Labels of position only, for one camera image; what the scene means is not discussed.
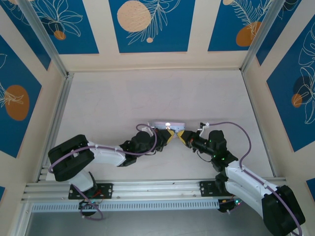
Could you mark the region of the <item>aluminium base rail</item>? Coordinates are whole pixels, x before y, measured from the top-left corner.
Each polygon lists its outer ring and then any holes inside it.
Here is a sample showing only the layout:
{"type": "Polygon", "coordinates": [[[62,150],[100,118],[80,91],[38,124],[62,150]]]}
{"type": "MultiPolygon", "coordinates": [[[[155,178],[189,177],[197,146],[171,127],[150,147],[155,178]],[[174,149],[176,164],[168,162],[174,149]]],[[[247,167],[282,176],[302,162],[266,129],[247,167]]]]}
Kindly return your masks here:
{"type": "MultiPolygon", "coordinates": [[[[191,200],[201,197],[200,179],[114,181],[101,180],[98,183],[113,184],[112,201],[139,200],[191,200]]],[[[70,185],[66,182],[40,181],[27,183],[22,202],[45,203],[68,201],[70,185]]]]}

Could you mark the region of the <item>aluminium side rail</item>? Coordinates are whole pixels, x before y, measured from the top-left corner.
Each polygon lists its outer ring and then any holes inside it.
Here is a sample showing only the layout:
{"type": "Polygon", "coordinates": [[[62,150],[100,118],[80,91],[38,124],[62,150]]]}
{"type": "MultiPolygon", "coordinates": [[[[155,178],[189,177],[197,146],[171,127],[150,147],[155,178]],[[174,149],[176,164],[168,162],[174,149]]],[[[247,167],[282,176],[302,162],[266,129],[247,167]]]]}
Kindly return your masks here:
{"type": "Polygon", "coordinates": [[[52,116],[52,122],[48,132],[48,137],[46,139],[46,143],[44,145],[44,149],[42,151],[41,158],[36,169],[36,175],[34,177],[35,182],[38,182],[40,178],[42,167],[45,166],[47,162],[49,162],[48,151],[55,146],[73,77],[74,73],[69,72],[63,82],[62,89],[57,99],[56,107],[52,116]]]}
{"type": "Polygon", "coordinates": [[[272,159],[272,156],[271,156],[271,152],[270,152],[270,149],[269,149],[268,144],[266,142],[266,138],[265,138],[262,126],[261,126],[260,118],[258,116],[258,110],[257,110],[256,104],[255,104],[255,101],[254,101],[253,93],[250,90],[249,83],[248,83],[248,81],[246,79],[246,76],[245,76],[245,73],[243,71],[241,71],[241,75],[242,75],[242,78],[243,78],[243,81],[244,81],[244,85],[245,85],[245,88],[246,88],[246,91],[247,91],[247,94],[248,94],[248,97],[249,97],[249,100],[250,100],[250,103],[251,103],[251,107],[252,107],[252,110],[253,110],[253,113],[254,113],[254,116],[255,116],[257,127],[258,127],[258,130],[259,130],[260,136],[262,138],[262,142],[263,142],[263,145],[264,145],[264,149],[265,149],[265,152],[266,152],[266,155],[267,155],[267,158],[268,158],[268,162],[269,162],[270,168],[272,170],[273,177],[278,177],[277,168],[275,167],[275,163],[273,162],[273,159],[272,159]]]}

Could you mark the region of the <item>aluminium frame post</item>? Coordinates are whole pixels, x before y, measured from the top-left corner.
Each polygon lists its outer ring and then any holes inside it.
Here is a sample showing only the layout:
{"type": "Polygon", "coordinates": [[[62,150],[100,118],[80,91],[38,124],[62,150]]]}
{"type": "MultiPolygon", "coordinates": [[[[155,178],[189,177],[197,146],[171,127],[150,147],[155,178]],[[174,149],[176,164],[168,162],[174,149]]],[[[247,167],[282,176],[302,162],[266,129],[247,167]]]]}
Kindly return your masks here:
{"type": "Polygon", "coordinates": [[[253,59],[261,66],[282,31],[291,19],[301,0],[268,0],[271,4],[240,67],[241,72],[249,68],[253,59]]]}
{"type": "Polygon", "coordinates": [[[43,26],[41,20],[36,14],[34,8],[31,6],[31,3],[28,0],[16,0],[16,1],[23,15],[25,16],[28,23],[30,24],[32,30],[36,34],[37,38],[39,39],[40,43],[44,47],[49,57],[51,58],[52,62],[55,64],[56,68],[62,74],[62,76],[64,78],[67,78],[68,76],[67,69],[64,63],[62,62],[59,56],[59,53],[56,47],[54,46],[50,36],[48,35],[45,27],[43,26]]]}
{"type": "Polygon", "coordinates": [[[32,213],[33,203],[20,203],[13,221],[10,236],[25,236],[32,213]]]}

